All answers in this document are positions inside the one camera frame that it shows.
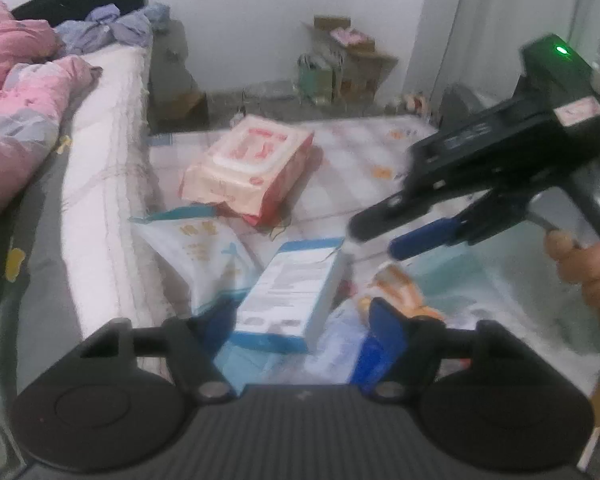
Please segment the pink wet wipes pack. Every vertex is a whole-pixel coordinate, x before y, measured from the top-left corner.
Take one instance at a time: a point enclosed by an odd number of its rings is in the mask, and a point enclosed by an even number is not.
[[[187,169],[181,196],[226,204],[251,225],[267,222],[302,174],[313,140],[303,128],[246,116]]]

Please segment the plastic bag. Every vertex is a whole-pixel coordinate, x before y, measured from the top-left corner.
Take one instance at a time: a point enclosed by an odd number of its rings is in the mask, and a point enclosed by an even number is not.
[[[590,395],[600,375],[600,322],[580,287],[560,281],[543,237],[523,222],[472,247],[421,254],[406,271],[448,327],[497,321]]]
[[[194,316],[223,296],[241,300],[259,276],[234,231],[214,218],[213,211],[192,206],[132,219],[135,231],[189,285]]]
[[[368,329],[353,301],[336,308],[311,354],[288,354],[269,364],[263,382],[270,384],[346,384],[356,368]]]

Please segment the curtain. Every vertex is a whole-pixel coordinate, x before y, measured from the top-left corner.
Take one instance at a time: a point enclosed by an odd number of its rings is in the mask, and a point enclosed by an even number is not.
[[[464,83],[497,100],[512,95],[522,72],[520,46],[548,33],[591,62],[600,42],[600,0],[460,0],[432,104]]]

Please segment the metal screw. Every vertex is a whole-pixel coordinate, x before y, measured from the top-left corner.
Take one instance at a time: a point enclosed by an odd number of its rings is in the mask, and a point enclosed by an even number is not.
[[[227,383],[221,381],[209,381],[198,388],[198,393],[208,400],[218,400],[227,396],[231,388]]]
[[[374,389],[376,396],[385,400],[399,400],[404,397],[405,387],[395,381],[379,383]]]

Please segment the white snack package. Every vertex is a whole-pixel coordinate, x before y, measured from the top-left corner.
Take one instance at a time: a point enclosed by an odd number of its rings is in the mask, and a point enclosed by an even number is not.
[[[189,285],[191,313],[199,316],[224,296],[241,300],[259,271],[234,231],[212,216],[168,219],[170,213],[132,222]]]
[[[344,273],[342,241],[283,244],[238,307],[231,341],[283,354],[315,350]]]

